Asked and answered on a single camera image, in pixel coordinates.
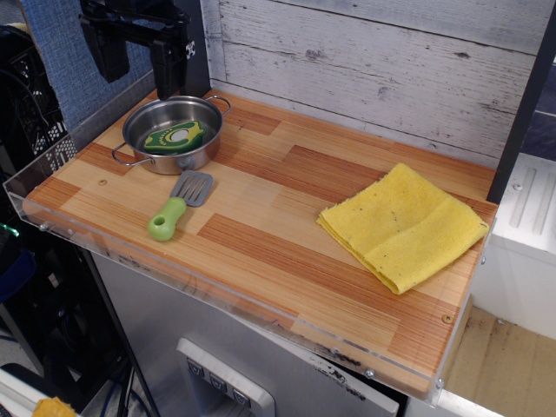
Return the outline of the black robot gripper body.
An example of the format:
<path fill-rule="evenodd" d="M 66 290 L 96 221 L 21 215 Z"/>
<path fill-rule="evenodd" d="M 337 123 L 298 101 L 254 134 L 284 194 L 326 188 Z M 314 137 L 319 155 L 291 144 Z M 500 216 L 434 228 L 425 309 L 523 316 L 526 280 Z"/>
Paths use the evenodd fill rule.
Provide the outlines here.
<path fill-rule="evenodd" d="M 80 23 L 89 43 L 132 42 L 184 46 L 189 15 L 171 1 L 81 1 Z"/>

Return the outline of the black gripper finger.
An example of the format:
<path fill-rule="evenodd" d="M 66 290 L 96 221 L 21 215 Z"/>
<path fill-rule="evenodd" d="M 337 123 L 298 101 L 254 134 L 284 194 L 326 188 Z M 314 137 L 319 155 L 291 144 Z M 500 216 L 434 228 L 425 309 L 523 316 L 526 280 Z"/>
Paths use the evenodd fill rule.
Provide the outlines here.
<path fill-rule="evenodd" d="M 187 82 L 187 27 L 183 22 L 159 30 L 149 46 L 157 95 L 167 100 Z"/>
<path fill-rule="evenodd" d="M 126 41 L 103 26 L 98 27 L 89 20 L 82 20 L 81 27 L 85 42 L 101 76 L 113 83 L 129 72 Z"/>

